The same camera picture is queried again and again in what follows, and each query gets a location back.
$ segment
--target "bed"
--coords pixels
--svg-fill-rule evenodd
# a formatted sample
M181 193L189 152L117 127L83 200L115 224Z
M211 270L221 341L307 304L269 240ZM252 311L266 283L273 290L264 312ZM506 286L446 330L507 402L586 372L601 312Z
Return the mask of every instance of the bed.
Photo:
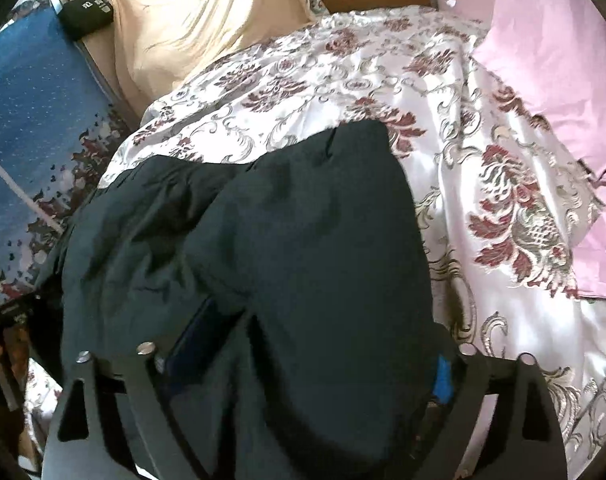
M535 355L578 478L606 444L606 300L580 298L572 270L603 206L588 172L517 88L474 59L491 15L330 14L311 1L314 23L222 57L156 99L99 187L154 155L251 162L343 122L383 121L416 199L435 319L487 355ZM462 478L491 416L489 399Z

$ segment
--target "beige pillow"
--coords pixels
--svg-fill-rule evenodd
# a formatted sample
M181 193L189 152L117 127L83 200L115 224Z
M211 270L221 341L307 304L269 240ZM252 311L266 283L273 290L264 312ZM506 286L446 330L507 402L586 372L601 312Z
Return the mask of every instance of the beige pillow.
M313 22L307 0L110 0L118 81L142 115L213 61Z

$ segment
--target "bedding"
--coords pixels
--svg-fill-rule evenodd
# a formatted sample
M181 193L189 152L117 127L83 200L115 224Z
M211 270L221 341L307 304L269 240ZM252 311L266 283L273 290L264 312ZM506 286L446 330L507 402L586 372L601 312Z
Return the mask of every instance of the bedding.
M585 449L591 458L603 439L574 430L606 434L595 402L606 301L578 299L572 248L601 202L548 120L472 58L485 35L423 7L325 16L218 60L153 103L100 186L153 155L245 163L313 131L383 121L416 200L435 320L486 354L534 354L568 460Z
M58 224L98 184L131 129L69 42L49 0L0 32L0 166ZM57 233L0 177L0 295L31 290Z
M313 22L307 0L110 0L116 74L134 111L190 72Z
M545 115L606 204L606 22L592 1L496 0L474 57ZM574 259L580 294L606 298L606 210Z

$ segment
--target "white cable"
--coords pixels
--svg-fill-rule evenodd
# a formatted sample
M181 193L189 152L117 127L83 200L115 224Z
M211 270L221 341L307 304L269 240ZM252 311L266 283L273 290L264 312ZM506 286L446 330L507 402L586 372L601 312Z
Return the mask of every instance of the white cable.
M56 220L54 220L50 215L45 213L40 208L40 206L36 202L34 202L29 196L27 196L27 193L25 193L21 189L21 187L18 184L16 184L16 182L14 182L14 179L12 177L10 177L9 173L7 173L7 171L5 171L1 165L0 165L0 177L5 181L5 183L10 187L10 189L14 193L16 193L18 198L23 200L23 202L26 203L27 207L29 207L33 212L35 212L36 215L38 215L38 217L43 222L45 222L48 226L50 226L52 229L54 229L54 231L56 231L58 234L63 233L63 228L61 227L61 225Z

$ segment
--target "blue tag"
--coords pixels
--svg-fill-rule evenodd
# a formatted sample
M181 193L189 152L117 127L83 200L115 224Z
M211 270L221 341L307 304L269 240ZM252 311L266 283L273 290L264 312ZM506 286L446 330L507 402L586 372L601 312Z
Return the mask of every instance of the blue tag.
M442 355L438 356L438 368L436 370L436 383L432 391L441 404L447 404L454 396L452 384L452 365Z

